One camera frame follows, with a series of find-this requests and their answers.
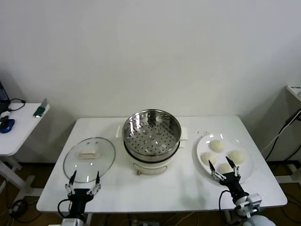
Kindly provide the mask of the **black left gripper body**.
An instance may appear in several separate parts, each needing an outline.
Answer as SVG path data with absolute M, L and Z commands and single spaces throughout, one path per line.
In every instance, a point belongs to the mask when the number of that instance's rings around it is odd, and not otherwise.
M 93 194 L 90 194 L 90 189 L 76 188 L 74 194 L 68 195 L 71 201 L 71 209 L 67 218 L 84 218 L 86 204 L 93 199 Z

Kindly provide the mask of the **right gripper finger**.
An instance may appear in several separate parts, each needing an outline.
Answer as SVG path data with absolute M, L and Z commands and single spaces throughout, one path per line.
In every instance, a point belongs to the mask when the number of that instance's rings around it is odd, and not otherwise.
M 208 163 L 209 163 L 209 168 L 211 170 L 211 177 L 216 181 L 224 181 L 225 176 L 215 170 L 210 160 L 208 161 Z
M 227 159 L 229 165 L 231 166 L 231 168 L 233 169 L 234 175 L 236 177 L 239 177 L 240 176 L 239 166 L 236 166 L 235 163 L 230 158 L 228 158 L 227 156 L 226 156 L 226 159 Z

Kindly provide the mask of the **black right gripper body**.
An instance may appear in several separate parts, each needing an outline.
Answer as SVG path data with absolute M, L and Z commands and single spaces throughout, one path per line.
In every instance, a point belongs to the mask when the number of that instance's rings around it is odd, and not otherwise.
M 248 196 L 249 193 L 245 192 L 240 185 L 240 176 L 235 176 L 235 173 L 225 173 L 223 174 L 226 178 L 220 180 L 220 185 L 226 186 L 231 194 L 233 200 L 238 200 L 242 197 Z

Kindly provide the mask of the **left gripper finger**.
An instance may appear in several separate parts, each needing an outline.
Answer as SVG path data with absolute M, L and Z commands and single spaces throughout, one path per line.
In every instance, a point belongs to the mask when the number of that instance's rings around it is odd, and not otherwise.
M 73 175 L 70 177 L 69 183 L 65 184 L 67 195 L 75 194 L 75 190 L 73 189 L 73 183 L 76 177 L 76 173 L 77 171 L 75 170 Z
M 101 189 L 101 184 L 100 184 L 100 175 L 98 171 L 96 175 L 95 185 L 87 191 L 87 195 L 96 195 L 100 189 Z

